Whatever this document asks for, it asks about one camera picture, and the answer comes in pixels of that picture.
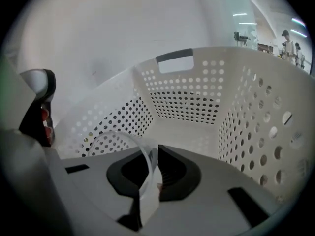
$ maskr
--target white laundry basket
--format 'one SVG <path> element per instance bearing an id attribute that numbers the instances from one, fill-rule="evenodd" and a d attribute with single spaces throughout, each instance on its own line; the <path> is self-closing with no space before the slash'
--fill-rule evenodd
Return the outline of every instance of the white laundry basket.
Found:
<path id="1" fill-rule="evenodd" d="M 187 56 L 193 69 L 160 72 L 159 62 Z M 121 130 L 225 161 L 288 200 L 314 164 L 314 92 L 303 70 L 259 51 L 181 50 L 97 87 L 57 125 L 54 147 L 62 159 L 87 156 L 99 134 Z M 127 148 L 105 136 L 93 155 Z"/>

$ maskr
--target black slot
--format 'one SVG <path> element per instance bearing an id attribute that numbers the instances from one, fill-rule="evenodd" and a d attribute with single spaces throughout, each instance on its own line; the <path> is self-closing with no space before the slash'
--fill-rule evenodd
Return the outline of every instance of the black slot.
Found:
<path id="1" fill-rule="evenodd" d="M 70 173 L 86 170 L 88 168 L 89 166 L 87 166 L 86 164 L 80 164 L 76 166 L 67 167 L 65 170 L 68 172 L 68 174 L 70 174 Z"/>
<path id="2" fill-rule="evenodd" d="M 252 227 L 269 217 L 243 188 L 232 188 L 228 193 Z"/>

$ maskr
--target white plastic surface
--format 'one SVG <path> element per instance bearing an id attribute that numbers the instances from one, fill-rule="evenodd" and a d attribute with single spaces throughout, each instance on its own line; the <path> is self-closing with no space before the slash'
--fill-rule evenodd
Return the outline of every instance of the white plastic surface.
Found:
<path id="1" fill-rule="evenodd" d="M 244 48 L 199 48 L 193 58 L 192 70 L 163 74 L 151 59 L 96 88 L 57 125 L 60 157 L 86 156 L 99 132 L 120 129 L 230 163 L 280 202 L 296 196 L 314 164 L 314 80 Z"/>

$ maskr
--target basket handle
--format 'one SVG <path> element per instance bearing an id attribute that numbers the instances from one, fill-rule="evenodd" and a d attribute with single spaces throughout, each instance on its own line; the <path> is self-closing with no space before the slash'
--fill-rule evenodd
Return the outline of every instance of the basket handle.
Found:
<path id="1" fill-rule="evenodd" d="M 171 53 L 157 56 L 156 61 L 157 61 L 157 63 L 160 63 L 163 61 L 182 58 L 182 57 L 188 57 L 188 56 L 193 56 L 192 48 L 183 49 L 183 50 L 179 50 L 179 51 L 175 51 L 175 52 L 171 52 Z"/>

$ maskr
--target ceiling light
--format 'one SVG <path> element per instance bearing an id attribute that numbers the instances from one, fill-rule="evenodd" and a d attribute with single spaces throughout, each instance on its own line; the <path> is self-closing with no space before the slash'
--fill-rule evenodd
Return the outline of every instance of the ceiling light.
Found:
<path id="1" fill-rule="evenodd" d="M 303 25 L 304 27 L 306 27 L 305 24 L 304 24 L 302 21 L 300 21 L 300 20 L 298 20 L 298 19 L 296 19 L 296 18 L 292 18 L 292 21 L 294 21 L 294 22 L 296 22 L 296 23 L 298 23 L 298 24 Z"/>
<path id="2" fill-rule="evenodd" d="M 245 16 L 245 15 L 247 15 L 247 13 L 238 13 L 238 14 L 233 14 L 233 17 L 235 17 L 235 16 Z"/>
<path id="3" fill-rule="evenodd" d="M 298 32 L 298 31 L 296 31 L 296 30 L 293 30 L 293 29 L 291 30 L 291 32 L 294 32 L 294 33 L 296 33 L 296 34 L 298 34 L 298 35 L 300 35 L 300 36 L 302 36 L 302 37 L 307 37 L 307 36 L 305 36 L 304 34 Z"/>

